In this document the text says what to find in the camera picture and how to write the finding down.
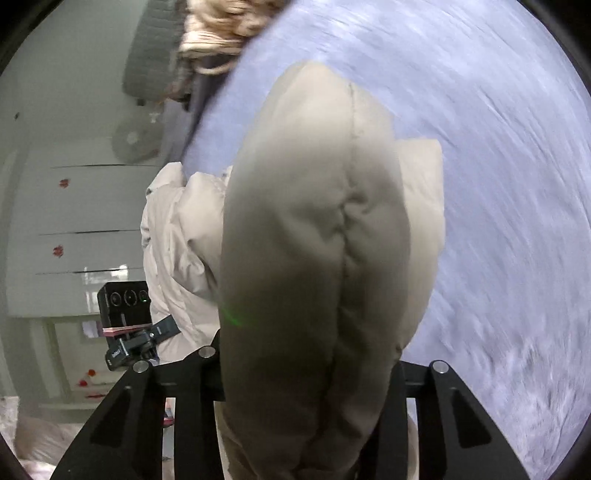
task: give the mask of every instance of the plush blanket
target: plush blanket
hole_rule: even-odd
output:
[[[591,411],[591,99],[574,67],[516,0],[294,0],[209,105],[186,172],[230,165],[303,59],[369,90],[399,138],[440,141],[446,248],[404,358],[449,362],[548,478]]]

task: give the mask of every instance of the silver screw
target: silver screw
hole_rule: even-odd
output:
[[[438,374],[446,374],[447,372],[449,372],[449,365],[445,363],[443,360],[437,360],[436,362],[433,362],[433,369]]]
[[[150,364],[146,360],[140,360],[139,362],[134,363],[134,372],[137,374],[144,373]]]
[[[211,345],[202,346],[199,349],[199,356],[202,358],[210,358],[216,354],[216,349]]]

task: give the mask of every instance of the camera lens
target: camera lens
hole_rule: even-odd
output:
[[[125,300],[125,303],[130,307],[138,303],[138,296],[135,294],[133,290],[125,290],[123,298]]]
[[[111,305],[113,305],[113,307],[118,307],[121,305],[121,295],[115,291],[111,294],[109,300],[111,301]]]

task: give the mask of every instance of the beige puffer jacket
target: beige puffer jacket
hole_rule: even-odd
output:
[[[394,140],[389,122],[357,86],[299,64],[246,136],[227,196],[204,174],[185,186],[178,164],[148,189],[152,319],[172,313],[183,333],[159,353],[208,343],[219,302],[235,480],[348,478],[425,312],[444,242],[441,150]]]

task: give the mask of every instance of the black camera device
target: black camera device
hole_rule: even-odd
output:
[[[109,345],[105,355],[109,370],[157,359],[156,346],[180,333],[171,315],[152,324],[145,281],[107,282],[97,297],[102,331]]]

